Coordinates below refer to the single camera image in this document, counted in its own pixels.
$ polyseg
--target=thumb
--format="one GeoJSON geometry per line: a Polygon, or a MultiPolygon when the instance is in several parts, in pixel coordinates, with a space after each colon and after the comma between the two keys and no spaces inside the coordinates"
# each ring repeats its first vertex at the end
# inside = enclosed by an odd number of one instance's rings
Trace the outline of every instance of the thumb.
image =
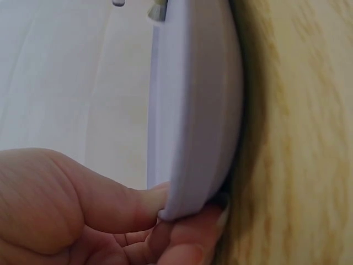
{"type": "Polygon", "coordinates": [[[167,199],[166,186],[135,190],[103,177],[57,152],[48,156],[74,187],[85,224],[102,232],[143,231],[156,224],[167,199]]]}
{"type": "Polygon", "coordinates": [[[133,190],[41,149],[0,152],[0,240],[54,254],[85,225],[108,233],[147,230],[164,207],[165,188],[133,190]]]}

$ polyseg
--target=light wood panel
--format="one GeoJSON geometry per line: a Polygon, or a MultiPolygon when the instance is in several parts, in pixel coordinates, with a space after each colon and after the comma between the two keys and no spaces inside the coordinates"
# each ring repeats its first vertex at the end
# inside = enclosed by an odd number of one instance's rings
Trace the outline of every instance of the light wood panel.
{"type": "Polygon", "coordinates": [[[353,264],[353,0],[234,0],[247,71],[217,264],[353,264]]]}

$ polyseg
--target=skin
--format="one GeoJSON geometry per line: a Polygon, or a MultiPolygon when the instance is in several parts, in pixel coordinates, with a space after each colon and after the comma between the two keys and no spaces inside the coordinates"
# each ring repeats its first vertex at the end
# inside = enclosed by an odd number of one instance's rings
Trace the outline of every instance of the skin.
{"type": "Polygon", "coordinates": [[[210,264],[222,209],[158,221],[167,194],[167,184],[133,190],[51,150],[1,151],[0,264],[210,264]]]}

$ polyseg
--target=white backdrop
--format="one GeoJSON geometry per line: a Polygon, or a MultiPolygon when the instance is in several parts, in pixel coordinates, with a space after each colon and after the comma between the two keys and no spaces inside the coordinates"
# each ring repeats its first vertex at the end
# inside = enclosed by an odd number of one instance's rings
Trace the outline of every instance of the white backdrop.
{"type": "Polygon", "coordinates": [[[54,149],[144,188],[150,5],[0,0],[0,149],[54,149]]]}

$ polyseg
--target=white plastic casing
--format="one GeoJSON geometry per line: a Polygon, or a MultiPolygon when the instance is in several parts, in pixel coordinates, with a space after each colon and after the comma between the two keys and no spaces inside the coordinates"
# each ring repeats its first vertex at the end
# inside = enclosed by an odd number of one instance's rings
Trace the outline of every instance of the white plastic casing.
{"type": "Polygon", "coordinates": [[[159,216],[174,220],[200,211],[227,175],[243,73],[228,0],[169,0],[153,35],[147,184],[171,181],[159,216]]]}

